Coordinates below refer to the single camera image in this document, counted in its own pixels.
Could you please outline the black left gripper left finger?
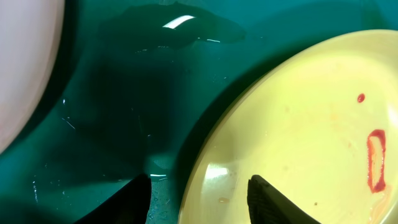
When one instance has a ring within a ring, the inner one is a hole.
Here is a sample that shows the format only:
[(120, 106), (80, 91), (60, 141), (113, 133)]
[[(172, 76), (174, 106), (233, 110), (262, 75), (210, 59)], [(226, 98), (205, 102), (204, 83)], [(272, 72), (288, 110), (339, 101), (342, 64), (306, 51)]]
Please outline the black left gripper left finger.
[(150, 177), (140, 174), (75, 224), (145, 224), (151, 192)]

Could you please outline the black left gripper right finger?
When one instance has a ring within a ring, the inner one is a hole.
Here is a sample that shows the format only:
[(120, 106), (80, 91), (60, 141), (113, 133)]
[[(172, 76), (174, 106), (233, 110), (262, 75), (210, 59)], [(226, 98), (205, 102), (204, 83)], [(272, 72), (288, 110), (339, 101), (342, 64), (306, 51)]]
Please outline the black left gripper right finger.
[(248, 180), (247, 204), (251, 224), (320, 224), (260, 175)]

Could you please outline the yellow plate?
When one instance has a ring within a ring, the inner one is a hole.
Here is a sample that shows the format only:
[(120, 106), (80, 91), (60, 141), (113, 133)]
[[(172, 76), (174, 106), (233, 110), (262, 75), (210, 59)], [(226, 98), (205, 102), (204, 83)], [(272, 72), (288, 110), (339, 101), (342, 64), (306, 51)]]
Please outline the yellow plate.
[(314, 45), (264, 75), (204, 143), (179, 223), (249, 223), (260, 175), (293, 223), (397, 222), (397, 32)]

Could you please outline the white plate with red ring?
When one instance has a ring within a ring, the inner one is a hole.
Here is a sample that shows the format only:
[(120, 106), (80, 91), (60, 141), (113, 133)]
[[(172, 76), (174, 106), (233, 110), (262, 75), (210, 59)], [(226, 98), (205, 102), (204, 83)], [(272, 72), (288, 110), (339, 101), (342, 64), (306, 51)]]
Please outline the white plate with red ring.
[(57, 57), (64, 0), (1, 0), (1, 150), (44, 93)]

